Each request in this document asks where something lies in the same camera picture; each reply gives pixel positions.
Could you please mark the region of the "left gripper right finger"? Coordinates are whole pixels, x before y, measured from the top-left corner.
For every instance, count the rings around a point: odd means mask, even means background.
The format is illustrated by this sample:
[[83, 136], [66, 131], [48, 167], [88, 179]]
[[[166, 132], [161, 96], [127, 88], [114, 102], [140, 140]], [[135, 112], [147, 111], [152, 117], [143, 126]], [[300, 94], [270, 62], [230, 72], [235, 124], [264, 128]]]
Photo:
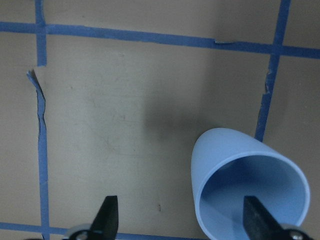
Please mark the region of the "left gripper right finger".
[[297, 227], [283, 227], [256, 196], [243, 199], [242, 225], [250, 240], [310, 240]]

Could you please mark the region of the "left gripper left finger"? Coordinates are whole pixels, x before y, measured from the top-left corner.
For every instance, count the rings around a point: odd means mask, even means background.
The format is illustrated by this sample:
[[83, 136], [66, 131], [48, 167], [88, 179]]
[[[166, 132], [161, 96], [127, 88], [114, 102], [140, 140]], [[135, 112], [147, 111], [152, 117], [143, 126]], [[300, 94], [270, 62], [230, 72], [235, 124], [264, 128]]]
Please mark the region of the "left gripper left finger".
[[115, 240], [119, 228], [118, 197], [106, 196], [91, 224], [71, 227], [63, 240]]

